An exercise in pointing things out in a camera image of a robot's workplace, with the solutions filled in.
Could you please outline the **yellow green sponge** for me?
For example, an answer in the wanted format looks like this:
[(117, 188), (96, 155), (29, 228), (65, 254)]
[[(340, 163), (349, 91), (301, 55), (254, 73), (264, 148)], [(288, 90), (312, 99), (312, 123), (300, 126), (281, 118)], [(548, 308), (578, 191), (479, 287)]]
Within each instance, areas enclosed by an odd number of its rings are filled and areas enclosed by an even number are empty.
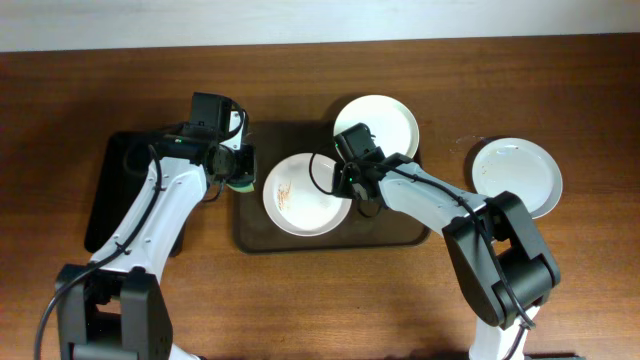
[(230, 190), (235, 191), (237, 193), (251, 193), (255, 191), (255, 186), (253, 183), (241, 184), (241, 185), (227, 183), (226, 186)]

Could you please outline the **white plate with stains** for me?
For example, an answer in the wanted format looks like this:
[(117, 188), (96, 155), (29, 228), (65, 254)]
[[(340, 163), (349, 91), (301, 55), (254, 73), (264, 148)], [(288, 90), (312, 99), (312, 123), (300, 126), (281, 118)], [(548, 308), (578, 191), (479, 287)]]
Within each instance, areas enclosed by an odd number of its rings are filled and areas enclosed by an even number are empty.
[(477, 193), (495, 197), (503, 191), (517, 195), (534, 218), (559, 203), (563, 178), (554, 158), (541, 146), (521, 138), (501, 138), (484, 145), (471, 166)]

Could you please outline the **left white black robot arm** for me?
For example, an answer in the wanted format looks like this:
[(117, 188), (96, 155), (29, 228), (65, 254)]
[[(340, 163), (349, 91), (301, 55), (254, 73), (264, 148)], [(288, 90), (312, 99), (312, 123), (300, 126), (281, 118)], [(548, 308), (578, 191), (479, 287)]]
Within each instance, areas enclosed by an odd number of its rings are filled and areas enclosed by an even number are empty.
[(65, 265), (47, 311), (57, 315), (63, 359), (189, 359), (174, 343), (160, 289), (174, 244), (210, 186), (252, 190), (255, 149), (165, 136), (149, 146), (144, 184), (85, 265)]

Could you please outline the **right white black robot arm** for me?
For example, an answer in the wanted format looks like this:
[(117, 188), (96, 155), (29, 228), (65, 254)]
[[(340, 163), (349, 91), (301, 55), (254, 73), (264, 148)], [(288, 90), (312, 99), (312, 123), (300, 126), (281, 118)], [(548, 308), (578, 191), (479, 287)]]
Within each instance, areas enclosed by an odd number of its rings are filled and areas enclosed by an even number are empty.
[(477, 316), (471, 359), (521, 359), (534, 317), (560, 270), (519, 197), (449, 185), (406, 156), (352, 158), (334, 167), (332, 193), (371, 200), (441, 235), (461, 292)]

